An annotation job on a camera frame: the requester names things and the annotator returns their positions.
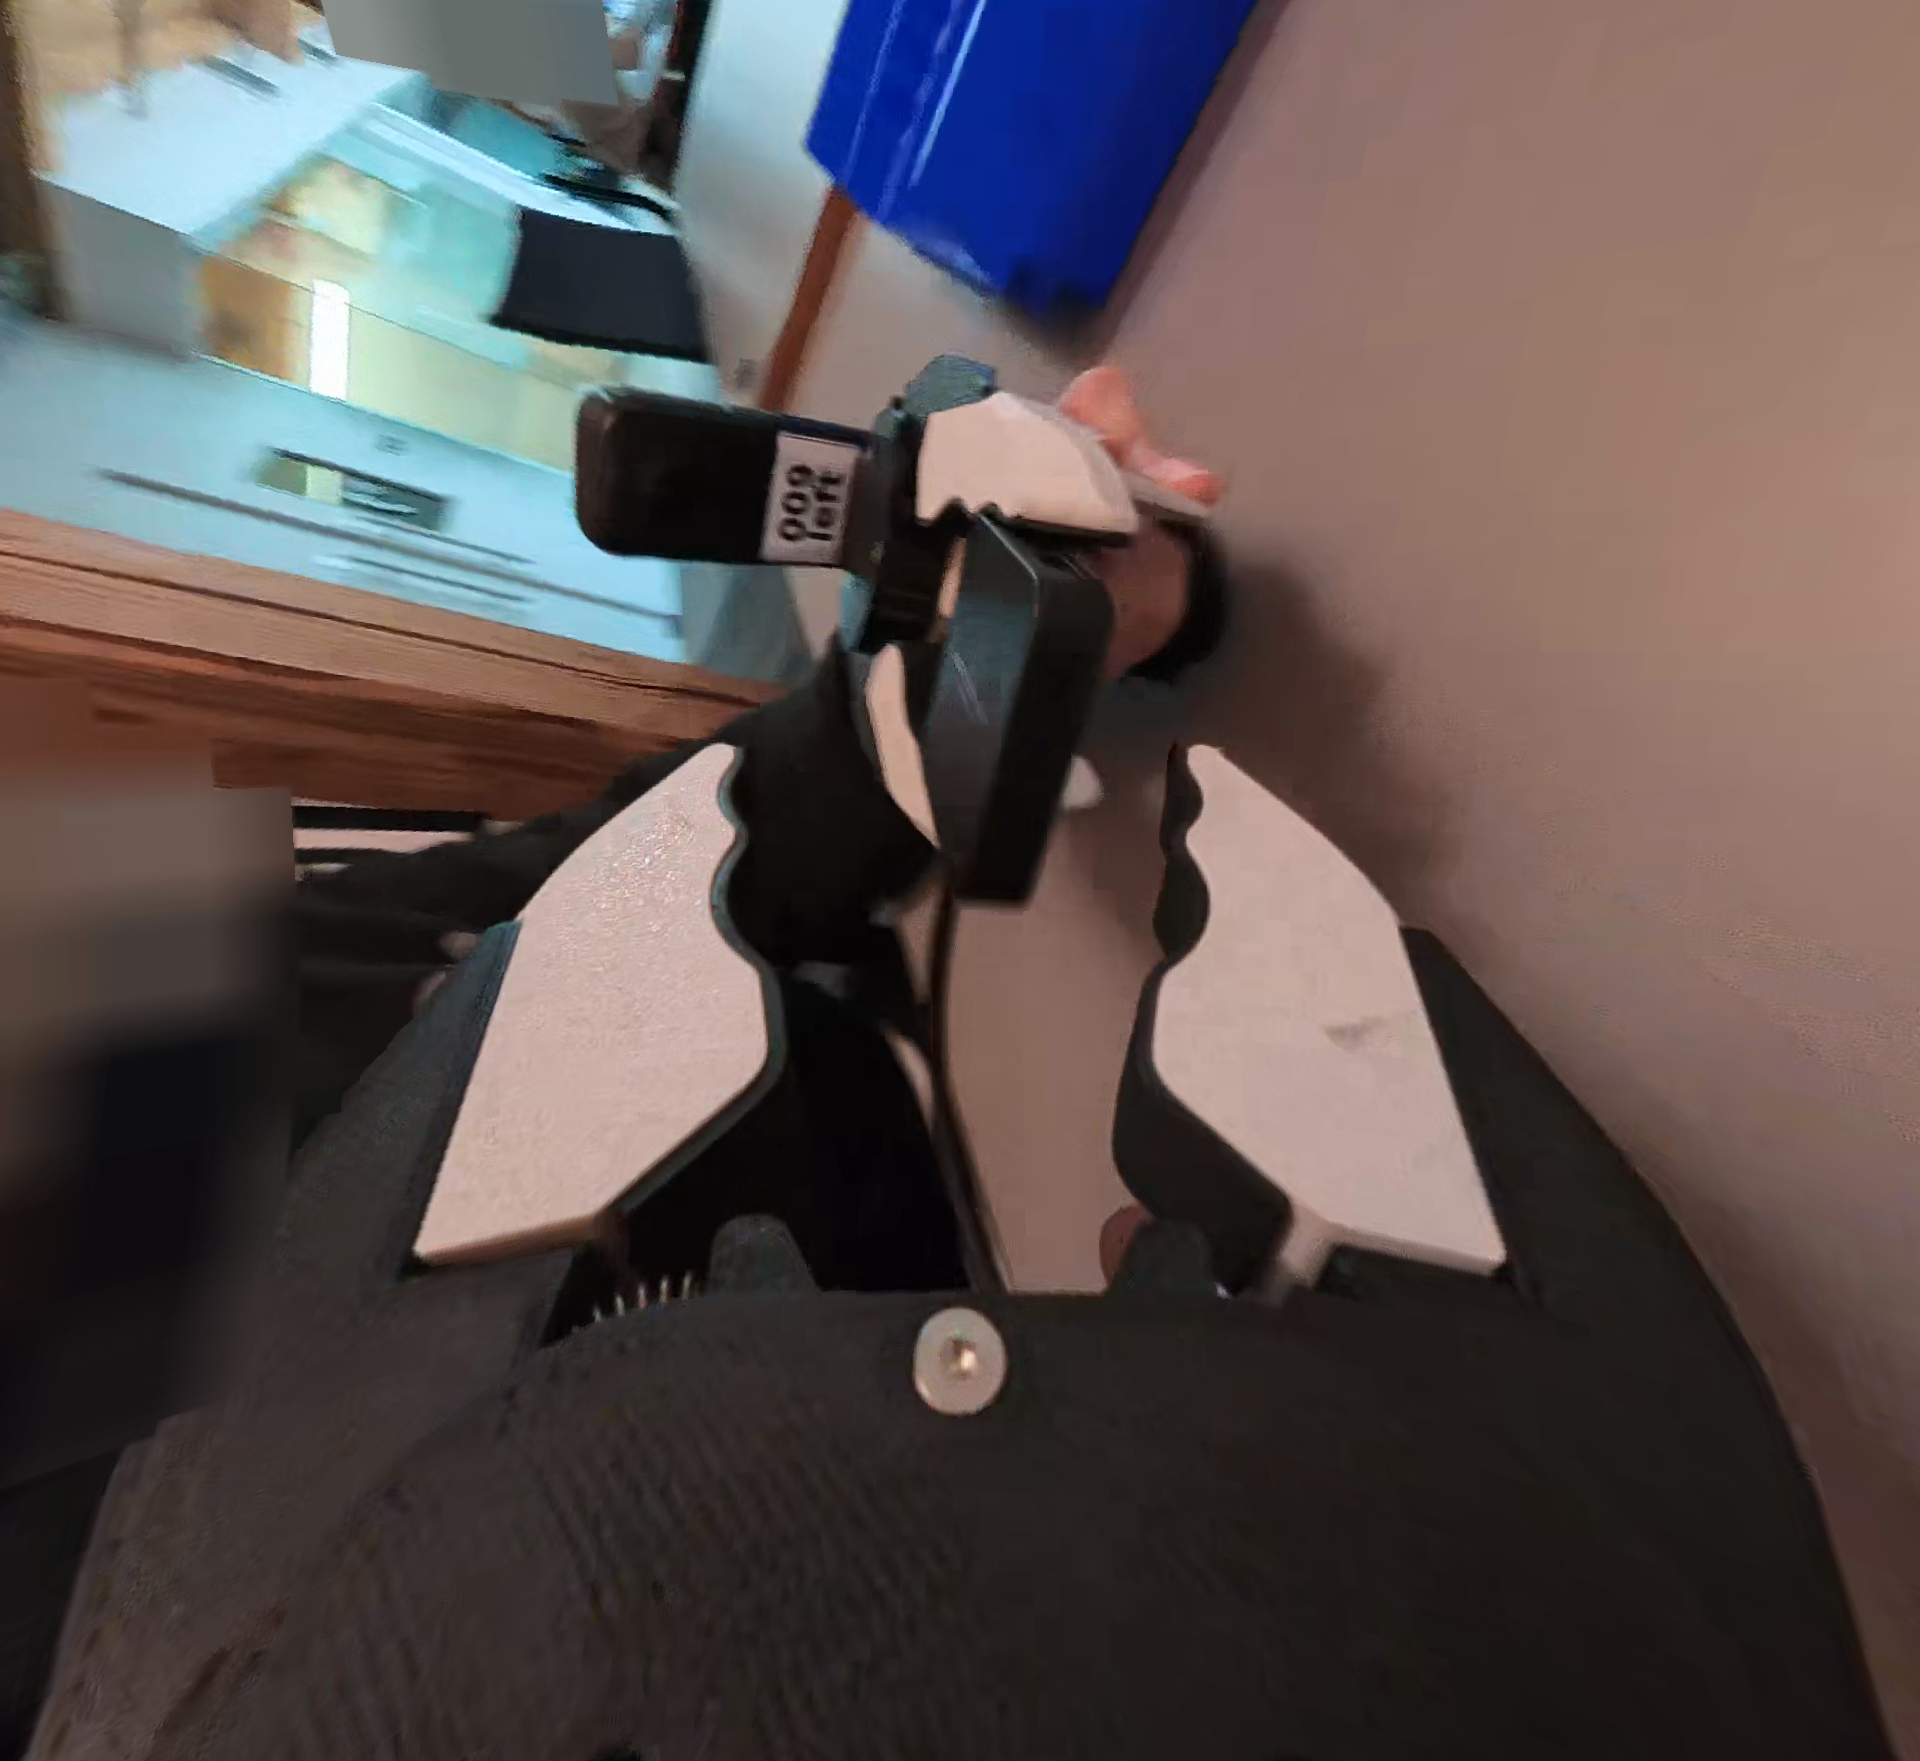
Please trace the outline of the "grey desk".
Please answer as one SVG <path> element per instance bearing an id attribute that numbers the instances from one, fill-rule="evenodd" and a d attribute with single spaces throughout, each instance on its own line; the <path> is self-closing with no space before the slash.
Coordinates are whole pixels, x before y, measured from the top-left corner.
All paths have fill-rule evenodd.
<path id="1" fill-rule="evenodd" d="M 1095 339 L 870 231 L 797 399 L 947 348 L 1228 482 L 1173 729 L 1657 1187 L 1916 1756 L 1916 0 L 1260 0 Z"/>

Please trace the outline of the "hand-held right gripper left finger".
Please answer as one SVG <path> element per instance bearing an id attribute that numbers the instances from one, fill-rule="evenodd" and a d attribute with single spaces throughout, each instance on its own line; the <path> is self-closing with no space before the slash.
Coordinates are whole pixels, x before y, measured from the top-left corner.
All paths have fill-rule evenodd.
<path id="1" fill-rule="evenodd" d="M 737 752 L 710 744 L 562 862 L 513 926 L 415 1259 L 589 1242 L 766 1096 L 772 975 L 733 931 Z"/>

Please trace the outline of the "black office chair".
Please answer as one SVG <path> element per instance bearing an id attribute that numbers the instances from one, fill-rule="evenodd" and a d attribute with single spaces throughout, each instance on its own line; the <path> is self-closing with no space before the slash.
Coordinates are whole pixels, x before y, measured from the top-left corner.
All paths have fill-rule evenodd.
<path id="1" fill-rule="evenodd" d="M 488 315 L 507 332 L 569 348 L 708 362 L 708 328 L 674 233 L 520 210 L 507 282 Z"/>

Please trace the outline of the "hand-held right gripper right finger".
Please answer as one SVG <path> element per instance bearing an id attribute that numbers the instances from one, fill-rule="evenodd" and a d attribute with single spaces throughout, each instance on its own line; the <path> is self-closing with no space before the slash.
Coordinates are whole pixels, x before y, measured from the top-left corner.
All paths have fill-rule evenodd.
<path id="1" fill-rule="evenodd" d="M 1159 852 L 1113 1113 L 1130 1198 L 1225 1297 L 1309 1288 L 1345 1254 L 1492 1282 L 1507 1242 L 1377 885 L 1208 744 L 1169 754 Z"/>

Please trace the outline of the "black hub with short cable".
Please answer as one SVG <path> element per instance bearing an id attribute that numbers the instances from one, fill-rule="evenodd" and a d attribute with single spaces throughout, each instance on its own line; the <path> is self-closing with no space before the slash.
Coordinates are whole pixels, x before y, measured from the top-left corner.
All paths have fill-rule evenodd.
<path id="1" fill-rule="evenodd" d="M 950 1073 L 950 980 L 964 908 L 1022 908 L 1041 873 L 1113 633 L 1083 557 L 994 517 L 961 549 L 957 595 L 913 742 L 939 839 L 924 998 L 931 1145 L 955 1217 L 967 1282 L 1006 1288 Z"/>

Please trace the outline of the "wooden post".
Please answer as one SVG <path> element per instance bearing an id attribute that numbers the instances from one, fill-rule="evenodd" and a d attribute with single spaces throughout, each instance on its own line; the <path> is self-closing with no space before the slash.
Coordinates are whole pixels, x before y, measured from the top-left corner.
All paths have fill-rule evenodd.
<path id="1" fill-rule="evenodd" d="M 519 821 L 774 694 L 365 588 L 2 515 L 5 694 L 227 789 Z"/>

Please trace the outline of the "blue plastic bin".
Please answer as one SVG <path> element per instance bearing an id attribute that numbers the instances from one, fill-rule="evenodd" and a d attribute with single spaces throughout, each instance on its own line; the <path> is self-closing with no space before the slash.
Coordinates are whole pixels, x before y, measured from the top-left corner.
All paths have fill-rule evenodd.
<path id="1" fill-rule="evenodd" d="M 848 0 L 805 148 L 921 261 L 1035 318 L 1083 318 L 1258 1 Z"/>

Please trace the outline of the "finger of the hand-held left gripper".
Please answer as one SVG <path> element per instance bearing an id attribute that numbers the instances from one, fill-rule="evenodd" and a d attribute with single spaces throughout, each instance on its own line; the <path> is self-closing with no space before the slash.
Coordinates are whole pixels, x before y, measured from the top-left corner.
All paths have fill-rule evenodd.
<path id="1" fill-rule="evenodd" d="M 863 657 L 857 721 L 889 800 L 915 833 L 939 852 L 943 842 L 911 713 L 907 659 L 900 643 L 888 643 Z"/>
<path id="2" fill-rule="evenodd" d="M 1057 408 L 1006 392 L 928 416 L 913 511 L 928 526 L 950 513 L 994 515 L 1075 541 L 1139 530 L 1134 489 L 1102 439 Z"/>

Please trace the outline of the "person's left hand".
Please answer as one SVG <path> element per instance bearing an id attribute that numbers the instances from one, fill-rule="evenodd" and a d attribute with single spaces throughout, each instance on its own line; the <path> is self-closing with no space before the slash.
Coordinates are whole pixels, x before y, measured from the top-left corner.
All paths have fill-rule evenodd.
<path id="1" fill-rule="evenodd" d="M 1069 382 L 1058 408 L 1098 438 L 1142 499 L 1162 503 L 1166 513 L 1171 500 L 1181 500 L 1202 517 L 1221 503 L 1225 484 L 1213 469 L 1156 444 L 1123 370 L 1108 362 L 1086 370 Z"/>

